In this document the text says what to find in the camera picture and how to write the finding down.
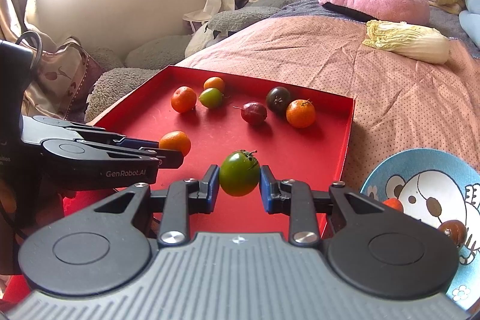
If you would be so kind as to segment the green tomato front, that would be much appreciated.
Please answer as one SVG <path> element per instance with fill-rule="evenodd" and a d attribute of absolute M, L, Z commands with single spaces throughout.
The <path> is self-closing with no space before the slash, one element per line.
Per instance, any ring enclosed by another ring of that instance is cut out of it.
<path fill-rule="evenodd" d="M 220 186 L 230 196 L 246 196 L 257 186 L 260 165 L 257 151 L 244 149 L 231 153 L 220 166 Z"/>

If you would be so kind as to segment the green tomato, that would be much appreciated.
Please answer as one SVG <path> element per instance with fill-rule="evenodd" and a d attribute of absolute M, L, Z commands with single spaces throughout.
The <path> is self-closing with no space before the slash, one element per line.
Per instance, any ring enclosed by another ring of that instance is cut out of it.
<path fill-rule="evenodd" d="M 199 95 L 199 102 L 208 109 L 216 109 L 222 105 L 223 93 L 218 88 L 206 88 Z"/>
<path fill-rule="evenodd" d="M 244 149 L 231 153 L 220 166 L 220 186 L 230 196 L 246 196 L 257 186 L 260 165 L 257 151 Z"/>

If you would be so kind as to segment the orange tangerine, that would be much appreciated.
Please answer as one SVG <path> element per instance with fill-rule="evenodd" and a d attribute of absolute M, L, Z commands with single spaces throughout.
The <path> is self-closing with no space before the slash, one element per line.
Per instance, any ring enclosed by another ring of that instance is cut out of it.
<path fill-rule="evenodd" d="M 171 96 L 172 108 L 180 114 L 193 110 L 196 106 L 197 95 L 192 88 L 179 87 Z"/>
<path fill-rule="evenodd" d="M 297 99 L 292 101 L 286 109 L 287 122 L 296 128 L 311 126 L 316 120 L 316 110 L 309 100 Z"/>

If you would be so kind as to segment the dark red plum fruit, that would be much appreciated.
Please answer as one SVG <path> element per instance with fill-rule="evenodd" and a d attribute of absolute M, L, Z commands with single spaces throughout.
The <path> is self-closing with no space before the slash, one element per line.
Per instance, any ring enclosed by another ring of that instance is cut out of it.
<path fill-rule="evenodd" d="M 262 124 L 268 117 L 265 106 L 256 101 L 247 102 L 242 107 L 236 106 L 235 109 L 240 110 L 241 118 L 251 126 Z"/>

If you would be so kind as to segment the small red fruit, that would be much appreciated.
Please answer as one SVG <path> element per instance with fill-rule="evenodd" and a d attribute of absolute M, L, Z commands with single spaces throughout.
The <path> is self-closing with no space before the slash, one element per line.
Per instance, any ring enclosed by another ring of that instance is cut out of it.
<path fill-rule="evenodd" d="M 388 198 L 383 202 L 384 205 L 389 206 L 391 209 L 404 212 L 402 203 L 397 198 Z"/>

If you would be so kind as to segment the large dark brown tomato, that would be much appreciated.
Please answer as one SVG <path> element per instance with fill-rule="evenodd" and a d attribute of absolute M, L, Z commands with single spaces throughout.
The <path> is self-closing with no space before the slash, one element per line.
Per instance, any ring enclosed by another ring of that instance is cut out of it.
<path fill-rule="evenodd" d="M 464 245 L 467 236 L 465 224 L 459 220 L 448 220 L 441 223 L 438 230 L 448 236 L 457 248 Z"/>

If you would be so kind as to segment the red shallow tray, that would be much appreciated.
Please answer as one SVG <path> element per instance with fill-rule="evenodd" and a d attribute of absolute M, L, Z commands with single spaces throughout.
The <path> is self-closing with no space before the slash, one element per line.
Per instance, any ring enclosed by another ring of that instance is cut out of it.
<path fill-rule="evenodd" d="M 268 113 L 264 124 L 250 126 L 240 108 L 250 101 L 263 103 L 278 82 L 219 73 L 226 84 L 222 106 L 209 110 L 197 104 L 183 115 L 171 107 L 173 93 L 182 86 L 201 93 L 211 71 L 170 66 L 105 110 L 92 124 L 128 137 L 159 140 L 164 134 L 182 131 L 190 138 L 191 151 L 176 170 L 161 170 L 154 190 L 166 189 L 178 179 L 201 178 L 212 164 L 221 164 L 232 152 L 245 149 L 268 165 L 277 179 L 298 179 L 325 191 L 342 176 L 352 120 L 353 99 L 288 86 L 295 98 L 307 99 L 316 110 L 310 127 L 297 129 L 284 118 Z"/>

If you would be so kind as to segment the green tomato back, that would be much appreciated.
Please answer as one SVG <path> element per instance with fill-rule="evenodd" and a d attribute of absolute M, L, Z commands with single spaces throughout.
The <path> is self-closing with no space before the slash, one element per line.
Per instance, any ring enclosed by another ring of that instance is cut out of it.
<path fill-rule="evenodd" d="M 216 109 L 222 105 L 223 93 L 218 88 L 206 88 L 199 95 L 199 102 L 208 109 Z"/>

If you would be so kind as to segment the small orange tomato back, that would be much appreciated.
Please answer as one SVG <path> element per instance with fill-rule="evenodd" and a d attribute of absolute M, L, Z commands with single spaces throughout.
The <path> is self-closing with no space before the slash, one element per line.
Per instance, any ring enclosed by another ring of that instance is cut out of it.
<path fill-rule="evenodd" d="M 221 93 L 224 93 L 225 82 L 218 76 L 210 77 L 203 83 L 203 89 L 206 90 L 208 88 L 216 88 Z"/>

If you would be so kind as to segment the dark purple tomato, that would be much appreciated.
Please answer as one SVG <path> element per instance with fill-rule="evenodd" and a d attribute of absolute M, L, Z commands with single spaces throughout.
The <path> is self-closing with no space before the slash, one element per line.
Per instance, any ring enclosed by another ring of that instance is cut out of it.
<path fill-rule="evenodd" d="M 281 86 L 272 88 L 266 96 L 266 106 L 277 115 L 283 115 L 291 102 L 290 91 Z"/>

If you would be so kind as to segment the blue cartoon plate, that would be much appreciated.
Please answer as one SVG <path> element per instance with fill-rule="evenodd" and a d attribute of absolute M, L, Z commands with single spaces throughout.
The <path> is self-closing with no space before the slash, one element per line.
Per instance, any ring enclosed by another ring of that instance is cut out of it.
<path fill-rule="evenodd" d="M 456 225 L 464 241 L 448 296 L 465 310 L 479 303 L 479 173 L 459 157 L 437 149 L 408 149 L 380 163 L 361 193 L 396 199 L 403 212 L 446 230 Z"/>

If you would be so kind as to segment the pink dotted bedspread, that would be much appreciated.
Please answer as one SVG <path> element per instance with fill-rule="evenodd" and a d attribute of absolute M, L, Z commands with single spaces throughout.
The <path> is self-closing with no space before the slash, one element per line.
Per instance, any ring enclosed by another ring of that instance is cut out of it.
<path fill-rule="evenodd" d="M 275 80 L 355 100 L 343 179 L 359 188 L 384 159 L 416 147 L 479 166 L 479 61 L 458 40 L 443 65 L 364 45 L 362 23 L 270 18 L 187 57 L 184 67 Z"/>

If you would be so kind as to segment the white tote bag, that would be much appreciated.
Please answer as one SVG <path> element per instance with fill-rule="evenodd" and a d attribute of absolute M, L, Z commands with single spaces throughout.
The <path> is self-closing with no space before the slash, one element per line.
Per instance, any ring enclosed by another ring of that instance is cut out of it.
<path fill-rule="evenodd" d="M 206 0 L 202 9 L 185 13 L 182 19 L 192 32 L 196 32 L 214 15 L 229 10 L 235 10 L 235 0 Z"/>

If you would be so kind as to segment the napa cabbage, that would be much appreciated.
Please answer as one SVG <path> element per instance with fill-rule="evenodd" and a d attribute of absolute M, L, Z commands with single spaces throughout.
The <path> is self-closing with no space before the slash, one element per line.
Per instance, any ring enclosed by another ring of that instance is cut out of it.
<path fill-rule="evenodd" d="M 366 23 L 365 46 L 430 64 L 450 57 L 449 39 L 435 28 L 372 19 Z"/>

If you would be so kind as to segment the light blue blanket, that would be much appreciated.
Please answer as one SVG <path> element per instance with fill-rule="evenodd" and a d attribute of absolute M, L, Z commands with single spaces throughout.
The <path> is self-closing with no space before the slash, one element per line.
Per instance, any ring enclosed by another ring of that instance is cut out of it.
<path fill-rule="evenodd" d="M 480 0 L 465 0 L 465 9 L 459 14 L 460 26 L 475 46 L 480 43 Z"/>

